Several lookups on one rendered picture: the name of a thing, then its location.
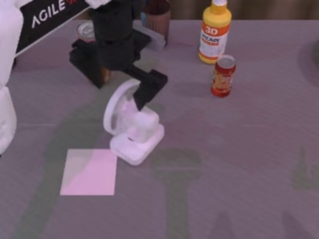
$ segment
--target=gray table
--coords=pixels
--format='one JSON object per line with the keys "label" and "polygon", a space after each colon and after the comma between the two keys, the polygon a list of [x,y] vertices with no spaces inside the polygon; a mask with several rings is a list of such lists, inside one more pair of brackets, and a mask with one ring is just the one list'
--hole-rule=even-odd
{"label": "gray table", "polygon": [[317,21],[234,21],[223,100],[196,55],[200,21],[172,21],[165,51],[139,62],[169,76],[150,105],[164,140],[141,166],[118,162],[115,196],[60,197],[67,149],[108,148],[103,111],[128,79],[98,91],[68,63],[78,24],[21,55],[8,85],[18,128],[0,161],[1,239],[319,238]]}

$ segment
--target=pink sticky note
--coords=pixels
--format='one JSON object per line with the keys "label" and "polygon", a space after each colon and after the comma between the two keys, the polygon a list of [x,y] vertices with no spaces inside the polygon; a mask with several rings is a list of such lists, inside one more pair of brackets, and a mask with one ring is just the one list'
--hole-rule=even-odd
{"label": "pink sticky note", "polygon": [[109,149],[69,149],[60,195],[114,195],[116,163]]}

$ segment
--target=can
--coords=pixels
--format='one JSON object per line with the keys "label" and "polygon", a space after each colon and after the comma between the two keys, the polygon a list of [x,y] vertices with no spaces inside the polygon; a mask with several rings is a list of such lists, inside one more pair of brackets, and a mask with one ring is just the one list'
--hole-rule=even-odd
{"label": "can", "polygon": [[234,57],[222,55],[217,59],[210,87],[214,96],[224,98],[230,94],[235,71],[236,60]]}
{"label": "can", "polygon": [[[94,42],[95,34],[94,34],[93,21],[85,21],[81,23],[77,27],[77,35],[78,35],[78,39],[81,39],[85,42]],[[107,83],[111,78],[111,71],[102,67],[101,74],[102,74],[104,83]]]}

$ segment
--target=white base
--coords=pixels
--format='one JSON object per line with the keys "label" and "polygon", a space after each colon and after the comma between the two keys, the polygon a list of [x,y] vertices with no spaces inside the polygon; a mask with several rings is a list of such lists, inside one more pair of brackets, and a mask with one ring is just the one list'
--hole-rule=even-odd
{"label": "white base", "polygon": [[145,143],[129,140],[126,133],[114,136],[110,142],[111,150],[131,165],[141,164],[164,137],[164,126],[159,124],[153,136]]}

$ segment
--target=bottle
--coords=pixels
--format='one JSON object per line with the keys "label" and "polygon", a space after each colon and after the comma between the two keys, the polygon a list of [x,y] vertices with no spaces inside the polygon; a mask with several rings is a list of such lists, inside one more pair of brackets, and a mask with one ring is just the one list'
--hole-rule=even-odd
{"label": "bottle", "polygon": [[227,0],[212,0],[203,13],[198,56],[206,64],[215,64],[224,54],[231,22]]}

